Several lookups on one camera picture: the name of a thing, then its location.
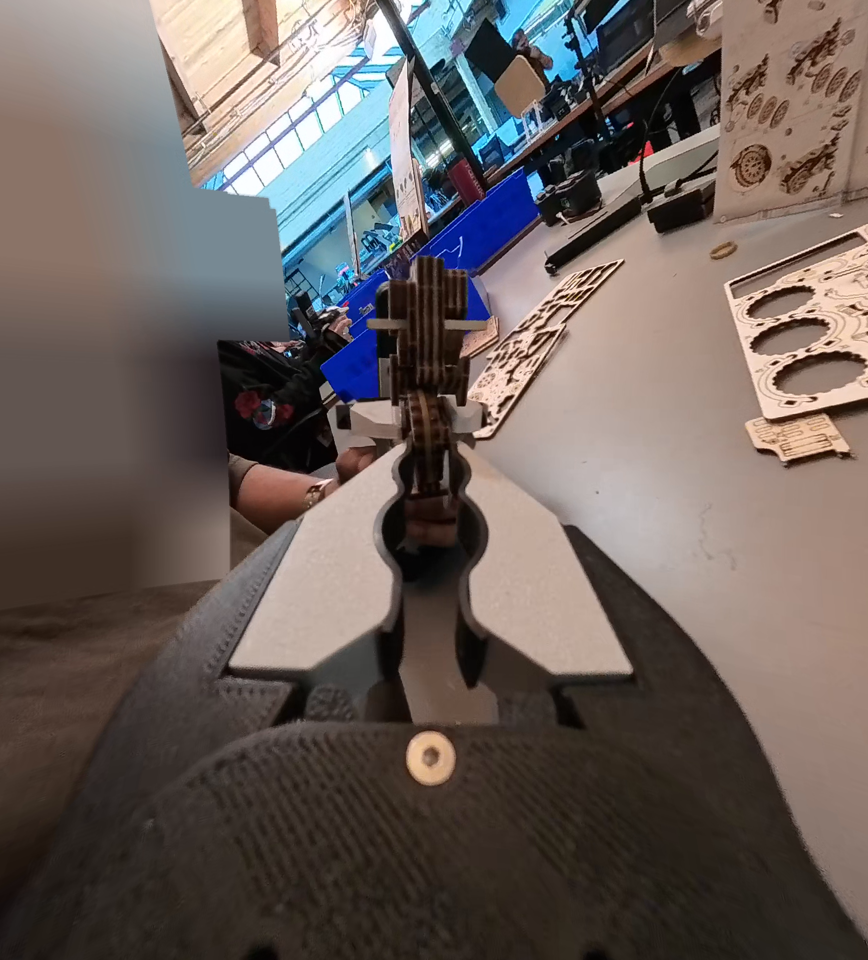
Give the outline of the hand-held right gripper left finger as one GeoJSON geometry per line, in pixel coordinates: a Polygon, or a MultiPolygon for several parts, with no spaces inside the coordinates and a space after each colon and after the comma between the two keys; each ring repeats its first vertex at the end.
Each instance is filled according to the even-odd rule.
{"type": "Polygon", "coordinates": [[[404,493],[394,446],[310,510],[274,565],[228,661],[242,678],[392,679],[402,659],[402,574],[383,520],[404,493]]]}

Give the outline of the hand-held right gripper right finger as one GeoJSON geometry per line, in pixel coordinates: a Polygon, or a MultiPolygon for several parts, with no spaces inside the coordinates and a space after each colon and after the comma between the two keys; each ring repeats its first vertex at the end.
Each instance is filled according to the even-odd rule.
{"type": "Polygon", "coordinates": [[[460,443],[455,650],[497,697],[631,681],[632,663],[558,518],[460,443]]]}

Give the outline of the wooden model vehicle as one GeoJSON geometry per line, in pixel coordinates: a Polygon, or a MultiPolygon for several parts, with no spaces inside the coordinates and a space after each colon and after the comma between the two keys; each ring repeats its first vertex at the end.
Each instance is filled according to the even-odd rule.
{"type": "Polygon", "coordinates": [[[376,296],[368,328],[378,343],[392,347],[386,361],[388,384],[377,400],[352,407],[352,428],[361,436],[405,445],[413,500],[446,498],[456,489],[450,462],[459,441],[485,425],[485,406],[468,397],[470,359],[467,334],[486,330],[468,317],[468,276],[443,259],[418,256],[407,278],[393,279],[376,296]]]}

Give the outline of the grey desk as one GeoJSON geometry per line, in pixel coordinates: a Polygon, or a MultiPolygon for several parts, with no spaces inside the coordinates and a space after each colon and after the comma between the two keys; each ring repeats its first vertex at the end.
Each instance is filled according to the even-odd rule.
{"type": "Polygon", "coordinates": [[[565,268],[624,260],[478,448],[701,648],[868,938],[868,405],[832,414],[850,459],[785,467],[755,451],[744,425],[760,411],[724,292],[868,223],[868,198],[835,211],[667,235],[627,223],[565,268]],[[728,240],[737,252],[711,260],[728,240]]]}

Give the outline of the large black desk monitor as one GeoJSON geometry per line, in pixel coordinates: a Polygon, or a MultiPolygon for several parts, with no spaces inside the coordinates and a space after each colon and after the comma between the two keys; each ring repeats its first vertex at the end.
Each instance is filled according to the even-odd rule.
{"type": "Polygon", "coordinates": [[[655,1],[654,40],[657,45],[692,33],[717,40],[723,33],[723,1],[655,1]]]}

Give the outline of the person's left hand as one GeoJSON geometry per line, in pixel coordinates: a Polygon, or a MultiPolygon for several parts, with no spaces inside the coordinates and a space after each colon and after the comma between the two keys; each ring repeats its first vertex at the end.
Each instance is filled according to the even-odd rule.
{"type": "MultiPolygon", "coordinates": [[[[352,446],[336,461],[341,484],[365,471],[377,458],[376,447],[352,446]]],[[[456,544],[459,500],[455,496],[406,498],[403,502],[403,548],[449,549],[456,544]]]]}

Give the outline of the blue plastic bin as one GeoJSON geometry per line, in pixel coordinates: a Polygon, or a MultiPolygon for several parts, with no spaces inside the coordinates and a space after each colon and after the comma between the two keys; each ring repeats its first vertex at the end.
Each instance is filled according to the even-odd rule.
{"type": "Polygon", "coordinates": [[[469,360],[461,358],[464,335],[479,329],[490,314],[465,270],[448,269],[436,258],[419,258],[406,279],[380,271],[358,286],[347,301],[353,339],[326,361],[322,370],[342,402],[377,400],[375,294],[379,287],[404,287],[404,319],[389,320],[400,328],[396,366],[399,398],[412,391],[439,390],[465,397],[469,360]]]}
{"type": "Polygon", "coordinates": [[[464,210],[420,249],[420,257],[440,258],[448,269],[471,276],[483,273],[540,221],[527,174],[517,170],[486,198],[464,210]]]}

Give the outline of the dark brown wooden sheet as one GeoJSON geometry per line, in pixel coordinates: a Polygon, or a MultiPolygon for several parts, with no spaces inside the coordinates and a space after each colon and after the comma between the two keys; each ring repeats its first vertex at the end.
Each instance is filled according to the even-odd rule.
{"type": "Polygon", "coordinates": [[[461,350],[461,358],[473,358],[493,349],[500,342],[499,320],[489,316],[480,328],[467,331],[461,350]]]}

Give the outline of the dark red cylinder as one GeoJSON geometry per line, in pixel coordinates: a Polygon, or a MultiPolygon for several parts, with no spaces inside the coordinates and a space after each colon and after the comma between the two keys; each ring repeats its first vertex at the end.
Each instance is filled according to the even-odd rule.
{"type": "Polygon", "coordinates": [[[468,161],[458,156],[447,166],[447,176],[465,208],[486,197],[487,189],[478,180],[468,161]]]}

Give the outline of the standing white display board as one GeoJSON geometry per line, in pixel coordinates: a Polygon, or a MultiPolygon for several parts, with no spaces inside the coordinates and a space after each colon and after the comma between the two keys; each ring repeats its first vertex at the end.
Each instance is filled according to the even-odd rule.
{"type": "Polygon", "coordinates": [[[405,58],[389,101],[392,181],[400,238],[404,246],[428,236],[428,218],[418,161],[411,136],[413,62],[405,58]]]}

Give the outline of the black flat case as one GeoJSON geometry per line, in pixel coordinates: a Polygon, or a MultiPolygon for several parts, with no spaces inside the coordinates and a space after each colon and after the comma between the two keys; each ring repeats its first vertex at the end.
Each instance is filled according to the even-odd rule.
{"type": "Polygon", "coordinates": [[[639,194],[613,200],[546,255],[544,269],[548,276],[555,277],[565,265],[632,222],[642,209],[639,194]]]}

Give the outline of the black metal pole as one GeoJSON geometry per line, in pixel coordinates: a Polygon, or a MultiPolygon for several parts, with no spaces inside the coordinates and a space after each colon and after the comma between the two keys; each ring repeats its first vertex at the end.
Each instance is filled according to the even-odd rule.
{"type": "Polygon", "coordinates": [[[473,152],[464,132],[452,112],[452,108],[442,93],[439,84],[431,74],[430,68],[422,54],[420,54],[413,37],[402,18],[399,9],[392,1],[377,1],[379,12],[391,27],[396,44],[400,47],[408,66],[413,66],[414,76],[419,83],[434,114],[450,140],[454,151],[461,155],[467,164],[470,174],[476,182],[479,196],[484,197],[488,191],[488,180],[484,168],[473,152]]]}

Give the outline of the tan backed monitor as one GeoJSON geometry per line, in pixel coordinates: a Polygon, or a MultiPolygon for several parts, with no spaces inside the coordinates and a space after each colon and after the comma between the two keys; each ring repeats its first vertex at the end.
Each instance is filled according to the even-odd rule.
{"type": "Polygon", "coordinates": [[[528,109],[546,95],[543,80],[523,54],[512,58],[493,87],[505,109],[515,118],[523,118],[528,109]]]}

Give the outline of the person's brown shirt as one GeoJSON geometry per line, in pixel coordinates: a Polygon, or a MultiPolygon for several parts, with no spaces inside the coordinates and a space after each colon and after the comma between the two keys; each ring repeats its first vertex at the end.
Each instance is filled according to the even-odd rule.
{"type": "Polygon", "coordinates": [[[110,716],[214,584],[0,609],[0,915],[49,850],[110,716]]]}

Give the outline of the assembly instruction sheet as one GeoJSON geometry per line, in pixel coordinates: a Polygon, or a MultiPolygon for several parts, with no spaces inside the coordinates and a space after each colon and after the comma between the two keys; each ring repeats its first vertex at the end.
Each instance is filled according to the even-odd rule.
{"type": "Polygon", "coordinates": [[[714,218],[868,197],[868,1],[723,6],[714,218]]]}

